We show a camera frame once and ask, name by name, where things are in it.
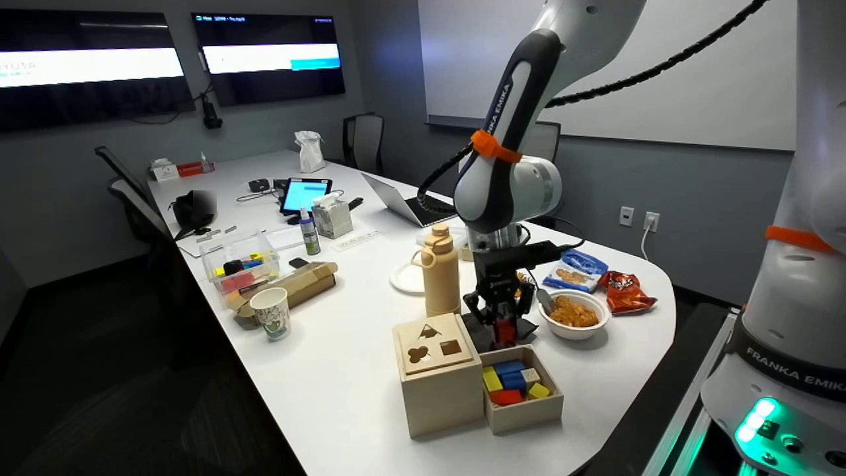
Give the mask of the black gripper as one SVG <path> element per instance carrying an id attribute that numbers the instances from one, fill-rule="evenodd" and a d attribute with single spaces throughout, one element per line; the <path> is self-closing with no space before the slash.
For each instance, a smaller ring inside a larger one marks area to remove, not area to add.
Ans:
<path id="1" fill-rule="evenodd" d="M 515 272 L 556 262 L 564 248 L 553 240 L 537 243 L 500 243 L 492 234 L 471 235 L 475 289 L 462 296 L 467 313 L 462 322 L 475 349 L 495 347 L 495 330 L 483 322 L 482 313 L 513 313 L 519 342 L 532 342 L 537 326 L 525 317 L 532 304 L 524 304 L 525 292 Z"/>

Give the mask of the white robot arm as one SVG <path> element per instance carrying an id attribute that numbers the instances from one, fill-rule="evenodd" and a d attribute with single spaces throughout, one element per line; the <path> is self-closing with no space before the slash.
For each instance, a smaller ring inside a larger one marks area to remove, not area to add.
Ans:
<path id="1" fill-rule="evenodd" d="M 645 72 L 560 95 L 560 91 L 618 55 L 645 0 L 548 0 L 533 29 L 511 53 L 483 127 L 418 187 L 418 203 L 425 207 L 425 191 L 438 176 L 458 168 L 452 211 L 467 228 L 475 269 L 475 289 L 462 296 L 467 308 L 462 322 L 478 351 L 532 340 L 533 326 L 525 320 L 525 313 L 537 287 L 520 280 L 519 272 L 556 262 L 564 252 L 579 246 L 532 243 L 520 235 L 520 222 L 553 211 L 564 193 L 558 168 L 549 160 L 520 152 L 538 111 L 591 102 L 652 80 L 730 35 L 764 2 L 747 0 L 746 9 L 714 31 Z"/>

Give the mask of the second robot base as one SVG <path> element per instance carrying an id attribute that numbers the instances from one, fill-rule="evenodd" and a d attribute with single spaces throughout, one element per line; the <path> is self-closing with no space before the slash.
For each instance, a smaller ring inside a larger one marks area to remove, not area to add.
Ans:
<path id="1" fill-rule="evenodd" d="M 846 0 L 799 0 L 795 157 L 704 411 L 742 463 L 846 476 Z"/>

